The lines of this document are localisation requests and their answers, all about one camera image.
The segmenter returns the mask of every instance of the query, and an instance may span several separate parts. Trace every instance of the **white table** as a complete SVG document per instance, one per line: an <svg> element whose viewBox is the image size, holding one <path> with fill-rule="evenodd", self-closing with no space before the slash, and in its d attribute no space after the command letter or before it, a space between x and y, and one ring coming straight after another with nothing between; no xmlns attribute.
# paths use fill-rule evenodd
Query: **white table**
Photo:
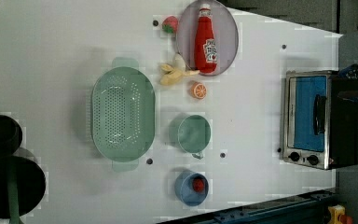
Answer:
<svg viewBox="0 0 358 224"><path fill-rule="evenodd" d="M192 1L155 2L0 1L0 112L26 129L23 146L48 178L47 194L25 223L154 223L334 187L334 171L284 163L276 150L285 72L337 69L339 35L231 10L240 30L232 67L165 88L158 64L171 61L174 40L152 21L180 15ZM91 140L90 94L112 60L128 54L137 55L155 88L157 129L139 167L115 173ZM204 100L187 94L190 80L206 84ZM203 160L167 144L168 124L180 113L212 123ZM198 207L174 195L183 169L210 181Z"/></svg>

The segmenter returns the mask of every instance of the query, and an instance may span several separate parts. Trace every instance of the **orange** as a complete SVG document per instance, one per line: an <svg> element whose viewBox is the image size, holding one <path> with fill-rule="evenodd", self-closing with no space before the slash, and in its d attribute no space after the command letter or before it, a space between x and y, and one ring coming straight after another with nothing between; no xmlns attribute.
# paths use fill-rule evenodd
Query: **orange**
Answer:
<svg viewBox="0 0 358 224"><path fill-rule="evenodd" d="M206 96L206 87L200 82L195 82L191 87L191 95L197 99L203 99Z"/></svg>

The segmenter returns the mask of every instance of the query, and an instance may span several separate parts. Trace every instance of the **red ketchup bottle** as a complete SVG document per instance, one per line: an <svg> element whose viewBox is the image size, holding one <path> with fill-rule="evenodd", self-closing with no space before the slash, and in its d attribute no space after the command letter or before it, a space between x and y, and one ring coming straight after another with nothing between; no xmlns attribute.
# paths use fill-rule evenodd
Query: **red ketchup bottle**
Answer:
<svg viewBox="0 0 358 224"><path fill-rule="evenodd" d="M209 4L202 4L199 27L196 34L194 60L197 69L203 74L212 73L217 66L217 51L212 29L212 14Z"/></svg>

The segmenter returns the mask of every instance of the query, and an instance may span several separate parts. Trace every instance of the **blue bowl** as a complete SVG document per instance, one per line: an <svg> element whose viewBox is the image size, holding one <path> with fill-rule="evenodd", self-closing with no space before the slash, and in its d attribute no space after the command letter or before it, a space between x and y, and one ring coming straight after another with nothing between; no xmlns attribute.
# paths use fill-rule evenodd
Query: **blue bowl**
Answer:
<svg viewBox="0 0 358 224"><path fill-rule="evenodd" d="M201 178L204 181L205 188L202 192L193 190L192 185L195 178ZM183 171L175 181L176 196L188 206L197 206L201 204L208 196L208 190L208 180L205 176L192 171Z"/></svg>

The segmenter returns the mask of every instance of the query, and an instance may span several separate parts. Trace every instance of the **toy fruit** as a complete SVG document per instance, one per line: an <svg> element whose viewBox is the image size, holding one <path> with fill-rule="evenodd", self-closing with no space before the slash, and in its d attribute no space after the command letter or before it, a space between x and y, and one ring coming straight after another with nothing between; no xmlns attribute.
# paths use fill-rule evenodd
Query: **toy fruit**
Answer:
<svg viewBox="0 0 358 224"><path fill-rule="evenodd" d="M175 54L173 57L173 66L170 66L167 63L164 63L160 66L161 70L164 71L164 76L162 77L160 83L164 86L171 86L180 80L183 77L194 76L200 71L186 71L185 60L180 54Z"/></svg>
<svg viewBox="0 0 358 224"><path fill-rule="evenodd" d="M199 177L194 178L193 180L193 190L197 193L202 192L205 189L205 184L203 180Z"/></svg>
<svg viewBox="0 0 358 224"><path fill-rule="evenodd" d="M206 96L206 87L200 82L195 82L191 87L191 95L197 99L203 99Z"/></svg>
<svg viewBox="0 0 358 224"><path fill-rule="evenodd" d="M168 34L176 34L178 30L178 19L174 16L170 16L161 24L162 30Z"/></svg>

